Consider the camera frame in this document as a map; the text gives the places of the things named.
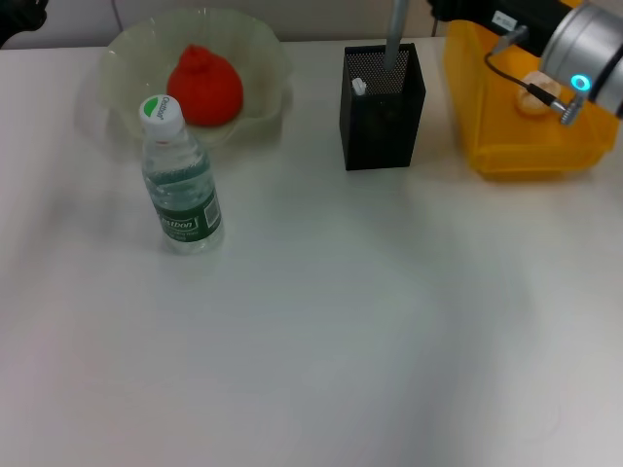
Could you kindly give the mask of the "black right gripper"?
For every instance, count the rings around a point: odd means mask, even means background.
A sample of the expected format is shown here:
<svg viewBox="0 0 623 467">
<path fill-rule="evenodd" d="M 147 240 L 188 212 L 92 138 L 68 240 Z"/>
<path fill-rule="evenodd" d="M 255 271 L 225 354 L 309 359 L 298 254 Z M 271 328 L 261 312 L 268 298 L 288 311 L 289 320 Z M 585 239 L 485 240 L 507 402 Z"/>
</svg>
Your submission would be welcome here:
<svg viewBox="0 0 623 467">
<path fill-rule="evenodd" d="M 572 10 L 556 0 L 429 0 L 428 4 L 436 19 L 470 21 L 498 36 L 526 26 L 528 38 L 519 47 L 537 57 L 542 56 L 558 25 Z"/>
</svg>

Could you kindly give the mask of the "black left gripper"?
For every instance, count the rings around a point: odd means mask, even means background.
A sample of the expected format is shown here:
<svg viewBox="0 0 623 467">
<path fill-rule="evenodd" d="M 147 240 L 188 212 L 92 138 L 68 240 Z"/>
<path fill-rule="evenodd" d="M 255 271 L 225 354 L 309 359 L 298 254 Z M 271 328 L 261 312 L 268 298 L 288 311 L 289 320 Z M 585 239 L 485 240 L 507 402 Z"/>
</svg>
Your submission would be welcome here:
<svg viewBox="0 0 623 467">
<path fill-rule="evenodd" d="M 15 35 L 40 29 L 47 19 L 48 0 L 1 0 L 0 46 Z"/>
</svg>

